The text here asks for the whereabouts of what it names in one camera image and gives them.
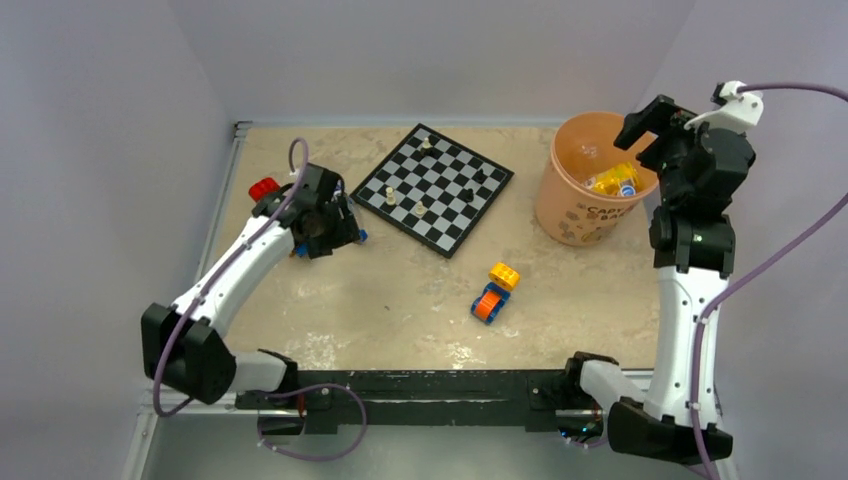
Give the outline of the clear plastic bottle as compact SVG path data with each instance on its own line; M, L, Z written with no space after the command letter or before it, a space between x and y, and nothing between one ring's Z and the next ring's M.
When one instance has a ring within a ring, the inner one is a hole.
M590 177L603 170L603 148L595 142L577 142L569 155L569 170L574 176Z

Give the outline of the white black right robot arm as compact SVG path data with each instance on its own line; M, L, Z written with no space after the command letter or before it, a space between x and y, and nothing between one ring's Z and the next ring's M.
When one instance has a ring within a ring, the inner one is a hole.
M684 466L722 460L733 439L719 425L714 390L720 296L734 269L736 234L727 215L756 155L748 131L761 98L739 82L697 114L660 95L628 114L614 139L626 150L646 134L637 161L657 175L660 202L649 226L660 287L660 329L650 386L639 389L607 356L578 352L561 381L576 407L594 400L606 416L610 448Z

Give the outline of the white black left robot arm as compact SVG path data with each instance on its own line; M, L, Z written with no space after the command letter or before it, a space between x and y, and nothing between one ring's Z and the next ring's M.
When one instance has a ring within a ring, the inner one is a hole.
M359 243L361 228L343 178L321 166L306 166L283 186L265 178L249 194L255 205L245 226L211 269L172 302L143 312L143 366L156 390L168 386L204 404L259 392L284 409L297 399L297 362L267 349L234 353L225 337L274 266L297 248L316 259Z

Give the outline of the yellow juice bottle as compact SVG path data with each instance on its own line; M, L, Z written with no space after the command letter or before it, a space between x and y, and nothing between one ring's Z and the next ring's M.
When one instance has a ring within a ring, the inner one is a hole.
M638 193L642 189L642 182L637 169L630 162L623 162L611 167L601 173L588 178L583 186L588 190L608 196L617 196L619 187L632 185Z

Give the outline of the orange drink bottle blue label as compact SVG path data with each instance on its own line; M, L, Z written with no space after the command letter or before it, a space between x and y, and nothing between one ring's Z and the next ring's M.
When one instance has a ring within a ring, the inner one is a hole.
M618 195L620 197L631 197L638 193L637 189L632 185L622 185L619 187Z

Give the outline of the blue pepsi bottle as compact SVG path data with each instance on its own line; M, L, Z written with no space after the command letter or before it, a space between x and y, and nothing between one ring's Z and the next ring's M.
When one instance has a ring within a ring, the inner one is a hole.
M362 218L362 214L361 214L359 206L355 203L355 201L352 199L352 197L347 192L347 189L346 189L346 186L345 186L343 179L341 179L337 182L334 194L336 196L341 196L342 199L346 202L347 209L350 211L350 213L352 214L353 218L355 219L355 221L357 223L359 239L356 241L356 244L363 244L368 238L368 234L365 230L364 220Z

